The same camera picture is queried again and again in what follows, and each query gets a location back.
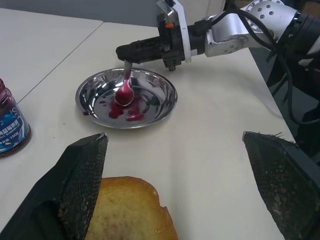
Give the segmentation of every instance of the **jam on spoon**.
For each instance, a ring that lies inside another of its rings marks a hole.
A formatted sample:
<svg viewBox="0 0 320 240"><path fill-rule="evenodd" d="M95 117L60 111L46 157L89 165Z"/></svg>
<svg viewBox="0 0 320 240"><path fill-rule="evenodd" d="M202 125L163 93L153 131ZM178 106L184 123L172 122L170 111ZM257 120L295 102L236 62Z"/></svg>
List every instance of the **jam on spoon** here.
<svg viewBox="0 0 320 240"><path fill-rule="evenodd" d="M122 86L116 91L114 99L120 106L128 106L135 98L135 92L131 88L132 63L124 61L124 79Z"/></svg>

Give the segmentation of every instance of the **table surface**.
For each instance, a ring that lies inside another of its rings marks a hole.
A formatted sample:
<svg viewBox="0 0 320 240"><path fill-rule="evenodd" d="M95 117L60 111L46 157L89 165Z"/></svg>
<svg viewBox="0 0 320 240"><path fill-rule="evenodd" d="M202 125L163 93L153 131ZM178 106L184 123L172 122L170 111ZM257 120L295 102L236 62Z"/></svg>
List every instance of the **table surface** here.
<svg viewBox="0 0 320 240"><path fill-rule="evenodd" d="M19 102L102 21L0 8L0 78Z"/></svg>
<svg viewBox="0 0 320 240"><path fill-rule="evenodd" d="M19 104L30 143L0 163L0 229L35 182L73 142L106 132L103 177L142 178L158 191L181 240L283 240L255 183L243 131L293 137L248 49L195 56L175 71L136 65L169 79L178 104L164 121L118 130L88 121L75 93L89 76L122 67L116 47L158 35L153 27L103 23Z"/></svg>

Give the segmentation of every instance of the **toast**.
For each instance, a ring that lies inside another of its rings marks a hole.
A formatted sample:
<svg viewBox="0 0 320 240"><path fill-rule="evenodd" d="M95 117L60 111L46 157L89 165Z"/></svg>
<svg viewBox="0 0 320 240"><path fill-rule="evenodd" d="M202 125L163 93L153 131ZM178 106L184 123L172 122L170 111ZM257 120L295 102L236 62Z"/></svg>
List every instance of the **toast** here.
<svg viewBox="0 0 320 240"><path fill-rule="evenodd" d="M103 178L85 240L178 240L156 189L135 177Z"/></svg>

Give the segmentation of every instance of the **jar label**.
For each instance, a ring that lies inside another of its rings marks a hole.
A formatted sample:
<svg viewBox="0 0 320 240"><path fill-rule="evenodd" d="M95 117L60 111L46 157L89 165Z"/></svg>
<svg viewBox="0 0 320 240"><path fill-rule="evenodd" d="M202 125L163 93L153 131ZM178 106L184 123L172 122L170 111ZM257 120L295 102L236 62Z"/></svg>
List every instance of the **jar label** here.
<svg viewBox="0 0 320 240"><path fill-rule="evenodd" d="M0 117L0 153L4 153L21 143L30 131L30 126L17 103Z"/></svg>

